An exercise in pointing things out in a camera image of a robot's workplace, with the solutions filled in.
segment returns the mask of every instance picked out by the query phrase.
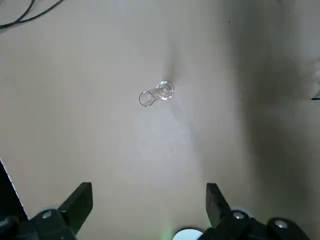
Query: glass object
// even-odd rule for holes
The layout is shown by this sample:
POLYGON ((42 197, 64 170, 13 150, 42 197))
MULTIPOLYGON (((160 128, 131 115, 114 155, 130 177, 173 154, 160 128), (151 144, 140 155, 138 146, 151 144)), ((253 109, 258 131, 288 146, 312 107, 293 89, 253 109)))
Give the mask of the glass object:
POLYGON ((168 101, 174 96, 175 87, 169 81, 161 81, 156 88, 143 91, 139 96, 139 102, 144 107, 150 107, 158 100, 168 101))

